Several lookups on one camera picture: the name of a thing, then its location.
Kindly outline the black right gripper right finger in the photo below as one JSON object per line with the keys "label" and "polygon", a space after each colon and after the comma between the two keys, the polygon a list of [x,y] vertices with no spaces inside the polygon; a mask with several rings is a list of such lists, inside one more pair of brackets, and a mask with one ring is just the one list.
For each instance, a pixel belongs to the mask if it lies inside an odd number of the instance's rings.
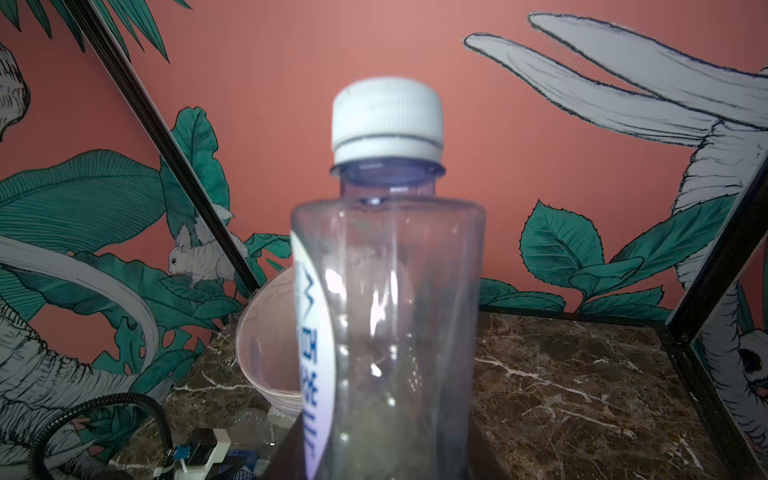
{"label": "black right gripper right finger", "polygon": [[483,437],[478,425],[470,420],[467,441],[469,477],[473,480],[508,480],[506,472]]}

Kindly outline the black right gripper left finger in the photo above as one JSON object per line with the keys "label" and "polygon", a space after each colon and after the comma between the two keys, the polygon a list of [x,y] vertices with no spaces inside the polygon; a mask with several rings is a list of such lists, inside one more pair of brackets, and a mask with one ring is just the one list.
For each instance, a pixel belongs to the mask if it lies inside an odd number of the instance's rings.
{"label": "black right gripper left finger", "polygon": [[273,455],[261,480],[305,480],[303,416],[299,415]]}

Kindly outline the clear purple cap bottle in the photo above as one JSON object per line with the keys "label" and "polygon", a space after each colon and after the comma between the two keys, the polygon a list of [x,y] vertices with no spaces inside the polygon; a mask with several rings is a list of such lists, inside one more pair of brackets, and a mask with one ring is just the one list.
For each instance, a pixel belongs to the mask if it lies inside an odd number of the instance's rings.
{"label": "clear purple cap bottle", "polygon": [[352,83],[331,145],[339,196],[291,214],[305,474],[464,479],[486,213],[436,193],[440,97]]}

